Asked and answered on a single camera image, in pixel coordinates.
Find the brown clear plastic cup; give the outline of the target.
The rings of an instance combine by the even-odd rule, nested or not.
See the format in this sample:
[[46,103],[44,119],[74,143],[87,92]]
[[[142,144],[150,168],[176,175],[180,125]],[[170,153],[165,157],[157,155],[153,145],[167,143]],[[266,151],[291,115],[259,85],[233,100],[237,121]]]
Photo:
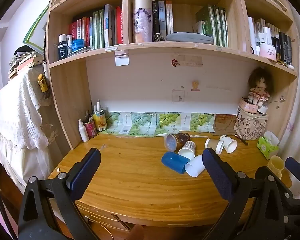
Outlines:
[[164,146],[170,152],[180,150],[187,141],[190,141],[189,133],[165,134],[164,136]]

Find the plain white paper cup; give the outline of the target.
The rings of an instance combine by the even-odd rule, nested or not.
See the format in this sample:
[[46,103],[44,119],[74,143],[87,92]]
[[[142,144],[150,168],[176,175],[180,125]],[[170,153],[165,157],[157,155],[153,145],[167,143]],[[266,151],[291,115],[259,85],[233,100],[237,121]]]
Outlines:
[[196,156],[194,159],[192,159],[185,165],[186,173],[193,178],[198,177],[204,170],[205,166],[203,164],[202,154]]

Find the brown sleeve paper cup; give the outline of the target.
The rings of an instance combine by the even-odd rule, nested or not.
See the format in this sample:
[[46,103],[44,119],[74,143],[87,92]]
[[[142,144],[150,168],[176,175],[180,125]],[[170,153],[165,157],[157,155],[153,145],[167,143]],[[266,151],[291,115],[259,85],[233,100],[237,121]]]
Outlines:
[[212,148],[218,155],[221,154],[224,146],[224,141],[223,140],[216,140],[216,139],[211,139],[208,138],[205,142],[205,149],[207,148]]

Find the checkered paper cup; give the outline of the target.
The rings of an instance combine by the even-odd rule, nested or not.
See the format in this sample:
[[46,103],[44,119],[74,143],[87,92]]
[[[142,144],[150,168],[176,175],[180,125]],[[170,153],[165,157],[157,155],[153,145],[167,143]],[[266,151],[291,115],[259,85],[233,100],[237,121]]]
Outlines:
[[178,155],[181,155],[187,159],[195,158],[196,145],[193,141],[187,141],[185,145],[178,151]]

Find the blue plastic cup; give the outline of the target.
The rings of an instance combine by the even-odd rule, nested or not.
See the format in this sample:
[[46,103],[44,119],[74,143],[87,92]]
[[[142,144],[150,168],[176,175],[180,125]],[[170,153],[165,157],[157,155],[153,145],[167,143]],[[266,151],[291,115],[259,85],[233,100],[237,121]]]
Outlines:
[[166,152],[162,156],[161,162],[173,171],[183,174],[185,172],[185,165],[190,162],[190,159],[174,152]]

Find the cream yellow mug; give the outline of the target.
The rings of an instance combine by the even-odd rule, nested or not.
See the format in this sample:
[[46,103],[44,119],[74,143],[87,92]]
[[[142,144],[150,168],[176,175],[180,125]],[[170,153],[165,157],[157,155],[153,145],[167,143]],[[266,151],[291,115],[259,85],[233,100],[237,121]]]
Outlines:
[[268,163],[267,167],[279,178],[282,177],[282,171],[285,168],[283,160],[277,155],[272,156]]

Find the pink small box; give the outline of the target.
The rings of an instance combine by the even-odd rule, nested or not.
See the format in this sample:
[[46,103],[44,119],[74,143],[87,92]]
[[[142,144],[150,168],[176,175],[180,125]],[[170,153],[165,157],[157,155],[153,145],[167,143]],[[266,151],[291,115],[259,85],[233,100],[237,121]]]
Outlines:
[[255,114],[258,111],[258,105],[254,105],[253,103],[250,103],[247,99],[241,98],[239,102],[239,107],[246,111],[247,113]]

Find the brown paper bag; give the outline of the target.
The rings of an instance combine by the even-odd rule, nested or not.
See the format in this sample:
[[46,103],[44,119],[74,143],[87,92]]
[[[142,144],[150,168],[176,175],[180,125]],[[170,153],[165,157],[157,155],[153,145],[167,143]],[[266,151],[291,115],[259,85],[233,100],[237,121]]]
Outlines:
[[237,121],[235,115],[216,114],[213,129],[215,135],[234,135],[234,126]]

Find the yellow juice carton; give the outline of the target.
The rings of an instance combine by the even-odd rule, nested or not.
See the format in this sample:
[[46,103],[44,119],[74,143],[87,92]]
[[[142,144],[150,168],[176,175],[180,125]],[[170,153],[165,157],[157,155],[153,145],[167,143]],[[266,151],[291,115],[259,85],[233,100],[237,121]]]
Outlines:
[[106,121],[106,115],[104,110],[100,111],[94,111],[93,115],[94,123],[99,132],[102,132],[106,130],[107,128],[107,121]]

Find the pink cosmetic box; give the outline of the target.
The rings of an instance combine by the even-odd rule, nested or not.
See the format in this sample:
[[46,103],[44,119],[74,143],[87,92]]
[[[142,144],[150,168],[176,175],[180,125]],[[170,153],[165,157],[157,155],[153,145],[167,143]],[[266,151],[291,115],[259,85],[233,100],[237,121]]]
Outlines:
[[277,58],[276,58],[276,48],[272,45],[266,44],[266,43],[262,43],[260,46],[260,52],[259,55],[261,57],[265,57],[271,61],[276,62]]

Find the green grape poster strip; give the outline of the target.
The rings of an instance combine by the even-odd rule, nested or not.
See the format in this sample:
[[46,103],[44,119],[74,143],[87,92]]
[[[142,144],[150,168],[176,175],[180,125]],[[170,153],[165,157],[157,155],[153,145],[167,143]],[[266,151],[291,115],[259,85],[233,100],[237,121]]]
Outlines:
[[180,112],[108,112],[103,133],[133,137],[160,137],[167,133],[213,133],[215,114]]

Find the green book set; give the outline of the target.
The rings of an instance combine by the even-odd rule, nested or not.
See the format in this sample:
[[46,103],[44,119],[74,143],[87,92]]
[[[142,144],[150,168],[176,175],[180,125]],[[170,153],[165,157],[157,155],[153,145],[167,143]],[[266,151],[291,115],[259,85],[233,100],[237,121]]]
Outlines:
[[208,4],[196,12],[196,20],[201,23],[203,34],[213,39],[214,45],[228,47],[228,22],[224,8]]

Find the wooden bookshelf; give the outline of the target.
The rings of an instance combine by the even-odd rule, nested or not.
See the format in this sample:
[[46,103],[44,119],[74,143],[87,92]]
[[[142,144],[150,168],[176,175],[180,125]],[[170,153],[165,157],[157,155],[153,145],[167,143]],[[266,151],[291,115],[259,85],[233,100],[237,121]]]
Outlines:
[[[298,70],[289,69],[250,51],[248,19],[264,19],[293,40],[296,25],[287,0],[170,0],[174,26],[189,31],[196,13],[211,4],[226,10],[229,45],[190,42],[134,42],[134,0],[51,0],[47,22],[47,64],[55,106],[65,137],[75,148],[81,137],[78,120],[97,100],[118,112],[237,112],[256,67],[273,76],[274,92],[267,129],[279,138],[294,105]],[[75,18],[110,4],[120,6],[123,42],[58,59],[57,43]]]

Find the red book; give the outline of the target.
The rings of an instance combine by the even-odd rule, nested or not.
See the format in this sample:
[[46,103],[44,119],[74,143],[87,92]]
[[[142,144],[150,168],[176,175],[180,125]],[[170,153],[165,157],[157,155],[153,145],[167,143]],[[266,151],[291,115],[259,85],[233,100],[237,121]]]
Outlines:
[[116,43],[123,44],[123,17],[121,7],[116,7]]

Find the patterned drawstring bag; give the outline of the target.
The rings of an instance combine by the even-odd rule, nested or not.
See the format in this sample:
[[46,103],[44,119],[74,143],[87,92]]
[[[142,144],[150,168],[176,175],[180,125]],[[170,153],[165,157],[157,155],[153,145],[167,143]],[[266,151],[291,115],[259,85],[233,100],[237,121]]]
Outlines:
[[268,122],[267,114],[249,113],[238,107],[234,130],[243,140],[256,140],[262,137],[266,131]]

